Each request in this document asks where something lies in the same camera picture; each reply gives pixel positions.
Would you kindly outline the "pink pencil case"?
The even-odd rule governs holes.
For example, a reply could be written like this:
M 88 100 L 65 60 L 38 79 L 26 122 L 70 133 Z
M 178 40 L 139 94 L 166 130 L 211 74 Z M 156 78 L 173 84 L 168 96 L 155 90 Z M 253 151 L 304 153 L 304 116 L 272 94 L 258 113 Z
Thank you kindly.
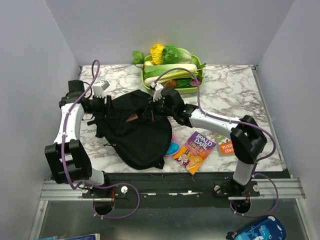
M 179 151 L 179 149 L 180 149 L 179 141 L 178 141 L 177 137 L 175 136 L 175 134 L 172 132 L 171 143 L 170 143 L 170 146 L 164 156 L 165 157 L 173 156 Z

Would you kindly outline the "black student backpack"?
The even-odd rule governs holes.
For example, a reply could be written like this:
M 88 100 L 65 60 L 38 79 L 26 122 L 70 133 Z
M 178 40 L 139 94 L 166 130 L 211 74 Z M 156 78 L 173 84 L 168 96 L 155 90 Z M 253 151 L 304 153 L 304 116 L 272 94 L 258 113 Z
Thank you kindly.
M 96 137 L 104 137 L 119 157 L 136 170 L 163 169 L 172 140 L 170 121 L 154 113 L 150 98 L 148 93 L 134 90 L 112 98 L 107 117 L 93 115 Z M 138 119 L 126 122 L 134 113 Z

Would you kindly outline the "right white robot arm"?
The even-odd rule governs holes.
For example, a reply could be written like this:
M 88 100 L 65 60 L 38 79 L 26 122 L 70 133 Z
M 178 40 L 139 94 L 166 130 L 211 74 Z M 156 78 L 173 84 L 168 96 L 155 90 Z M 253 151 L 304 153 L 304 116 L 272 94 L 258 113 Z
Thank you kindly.
M 258 155 L 264 150 L 267 138 L 253 117 L 225 117 L 209 113 L 200 105 L 184 103 L 180 93 L 173 87 L 157 84 L 151 88 L 153 108 L 157 114 L 172 117 L 179 125 L 199 128 L 223 135 L 231 140 L 238 159 L 230 183 L 230 191 L 241 196 L 248 190 Z

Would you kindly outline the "brown leather wallet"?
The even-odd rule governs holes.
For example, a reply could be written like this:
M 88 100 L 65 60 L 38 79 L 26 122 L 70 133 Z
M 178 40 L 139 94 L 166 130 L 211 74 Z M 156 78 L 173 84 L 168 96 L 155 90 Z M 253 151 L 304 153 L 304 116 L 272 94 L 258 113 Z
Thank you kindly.
M 132 122 L 132 121 L 135 121 L 135 120 L 138 120 L 138 119 L 139 119 L 138 114 L 134 113 L 125 122 L 128 123 L 128 122 Z

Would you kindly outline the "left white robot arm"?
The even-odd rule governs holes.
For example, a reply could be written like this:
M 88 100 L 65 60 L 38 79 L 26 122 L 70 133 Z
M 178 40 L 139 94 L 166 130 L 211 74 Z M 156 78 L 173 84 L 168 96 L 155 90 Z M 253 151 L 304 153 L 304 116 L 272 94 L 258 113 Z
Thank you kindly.
M 68 93 L 61 98 L 61 122 L 53 144 L 47 145 L 44 154 L 50 167 L 52 177 L 57 184 L 70 182 L 94 186 L 93 191 L 101 198 L 111 191 L 110 180 L 104 171 L 92 167 L 91 160 L 81 141 L 81 123 L 86 113 L 98 114 L 104 111 L 103 94 L 110 86 L 108 81 L 100 80 L 89 86 L 93 90 L 92 98 L 85 97 L 85 82 L 70 80 Z

